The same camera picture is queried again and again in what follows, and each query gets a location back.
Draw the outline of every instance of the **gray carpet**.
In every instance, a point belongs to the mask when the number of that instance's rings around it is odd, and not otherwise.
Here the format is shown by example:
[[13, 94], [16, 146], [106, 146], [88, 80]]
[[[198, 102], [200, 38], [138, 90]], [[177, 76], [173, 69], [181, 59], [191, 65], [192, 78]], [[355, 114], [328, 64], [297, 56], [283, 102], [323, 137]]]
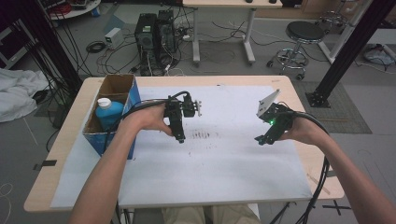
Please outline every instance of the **gray carpet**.
[[313, 92], [318, 82], [294, 81], [292, 84], [305, 111], [315, 116], [330, 133], [372, 133], [341, 83], [328, 99], [331, 108], [311, 107], [306, 100], [305, 93]]

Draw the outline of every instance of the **white paper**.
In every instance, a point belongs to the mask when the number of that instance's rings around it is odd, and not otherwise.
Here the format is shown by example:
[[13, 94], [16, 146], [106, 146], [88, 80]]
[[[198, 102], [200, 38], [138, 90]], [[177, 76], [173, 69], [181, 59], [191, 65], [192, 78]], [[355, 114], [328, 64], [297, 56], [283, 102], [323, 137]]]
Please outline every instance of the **white paper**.
[[[269, 128], [256, 112], [259, 101], [274, 91], [271, 87], [139, 87], [139, 91], [142, 100], [189, 91], [193, 100], [202, 101], [203, 115], [183, 118], [183, 144], [157, 131], [138, 134], [134, 158], [127, 162], [123, 174], [121, 206], [254, 203], [312, 197], [291, 141], [260, 146], [254, 140]], [[51, 207], [73, 206], [98, 159], [79, 134]]]

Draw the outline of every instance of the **stool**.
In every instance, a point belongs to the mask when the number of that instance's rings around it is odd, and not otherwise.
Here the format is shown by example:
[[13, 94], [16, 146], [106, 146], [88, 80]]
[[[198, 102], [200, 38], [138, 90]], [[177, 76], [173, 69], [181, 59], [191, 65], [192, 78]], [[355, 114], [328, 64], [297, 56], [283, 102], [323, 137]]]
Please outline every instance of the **stool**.
[[276, 56], [267, 63], [267, 67], [272, 67], [274, 61], [282, 65], [282, 71], [279, 73], [283, 75], [285, 68], [301, 69], [302, 73], [297, 75], [297, 80], [303, 80], [305, 77], [305, 67], [308, 65], [308, 58], [304, 53], [300, 52], [302, 44], [317, 44], [325, 36], [322, 29], [315, 24], [307, 21], [293, 21], [289, 23], [286, 28], [286, 34], [290, 39], [295, 40], [297, 43], [294, 49], [282, 49], [277, 52]]
[[337, 27], [346, 27], [347, 26], [347, 17], [341, 14], [341, 10], [344, 8], [346, 2], [357, 2], [359, 0], [341, 0], [335, 11], [327, 11], [323, 16], [319, 17], [319, 20], [315, 22], [315, 25], [319, 25], [319, 21], [323, 23], [329, 23], [329, 28], [324, 30], [325, 34], [328, 34], [332, 29], [333, 25]]

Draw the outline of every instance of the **pants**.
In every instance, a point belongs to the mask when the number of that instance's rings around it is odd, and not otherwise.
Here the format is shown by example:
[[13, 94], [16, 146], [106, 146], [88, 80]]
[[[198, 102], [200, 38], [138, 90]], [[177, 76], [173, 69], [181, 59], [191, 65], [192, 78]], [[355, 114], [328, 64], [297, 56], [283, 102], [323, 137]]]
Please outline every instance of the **pants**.
[[205, 224], [205, 216], [213, 224], [260, 224], [247, 204], [163, 209], [165, 224]]

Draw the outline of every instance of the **floor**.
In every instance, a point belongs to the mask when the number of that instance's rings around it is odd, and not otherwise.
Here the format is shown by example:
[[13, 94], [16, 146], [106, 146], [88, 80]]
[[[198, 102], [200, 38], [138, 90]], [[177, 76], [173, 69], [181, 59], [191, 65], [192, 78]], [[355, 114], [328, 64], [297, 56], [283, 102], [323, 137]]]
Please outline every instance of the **floor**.
[[[102, 4], [100, 17], [94, 18], [89, 14], [82, 15], [67, 21], [62, 21], [57, 31], [63, 38], [65, 31], [63, 27], [68, 25], [71, 34], [76, 39], [81, 57], [78, 61], [81, 64], [85, 58], [85, 47], [95, 40], [104, 40], [104, 35], [112, 27], [120, 26], [125, 35], [125, 47], [118, 50], [108, 58], [106, 64], [109, 65], [108, 72], [120, 70], [127, 73], [138, 64], [138, 60], [133, 61], [136, 55], [134, 38], [130, 36], [134, 32], [135, 21], [133, 18], [139, 12], [153, 12], [164, 7], [144, 7], [131, 5]], [[188, 22], [192, 22], [190, 9], [186, 8], [188, 14], [182, 20], [176, 20], [177, 26], [188, 27]], [[219, 20], [213, 19], [216, 25], [231, 28], [241, 26], [244, 29], [245, 23], [225, 21], [222, 17]], [[259, 46], [252, 43], [253, 51], [257, 62], [249, 64], [245, 58], [245, 52], [238, 38], [230, 38], [222, 42], [208, 42], [209, 40], [221, 40], [230, 36], [231, 30], [216, 27], [210, 21], [200, 22], [199, 38], [201, 44], [201, 63], [199, 66], [191, 62], [191, 38], [186, 36], [186, 41], [180, 46], [181, 61], [175, 69], [169, 71], [169, 76], [223, 76], [223, 75], [255, 75], [265, 76], [278, 73], [277, 66], [266, 67], [267, 62], [279, 50], [292, 46], [285, 35], [287, 20], [264, 20], [257, 19], [254, 25], [252, 37]], [[337, 35], [329, 35], [325, 42], [331, 46]], [[318, 46], [307, 46], [306, 51], [315, 58], [311, 60], [307, 67], [305, 79], [303, 81], [321, 81], [325, 76], [330, 64], [326, 61]], [[102, 77], [107, 71], [103, 71], [103, 66], [97, 65], [98, 58], [103, 54], [90, 54], [87, 56], [86, 64], [91, 74]], [[396, 203], [396, 66], [391, 65], [387, 72], [384, 67], [378, 64], [368, 63], [361, 55], [357, 58], [357, 63], [367, 65], [352, 64], [341, 79], [347, 93], [353, 103], [361, 112], [361, 115], [369, 125], [373, 134], [343, 134], [332, 133], [332, 137], [340, 144], [354, 162], [370, 176], [373, 181], [386, 193], [391, 201]], [[36, 70], [30, 56], [23, 57], [12, 69]], [[86, 77], [84, 71], [79, 73]], [[297, 75], [295, 71], [286, 74], [290, 79]], [[0, 123], [0, 223], [66, 223], [68, 212], [59, 213], [39, 213], [32, 214], [23, 210], [23, 204], [35, 179], [38, 171], [34, 170], [37, 163], [46, 159], [48, 151], [56, 136], [54, 129], [46, 117], [35, 117], [35, 112], [10, 122]], [[339, 206], [349, 206], [347, 198], [337, 200]], [[323, 205], [334, 206], [333, 201], [320, 201], [311, 212], [309, 223], [357, 223], [351, 210], [324, 208]], [[269, 223], [271, 219], [281, 209], [283, 203], [259, 203], [262, 223]], [[293, 223], [304, 211], [306, 203], [292, 203], [279, 223]], [[134, 223], [163, 223], [160, 209], [139, 209], [134, 213]]]

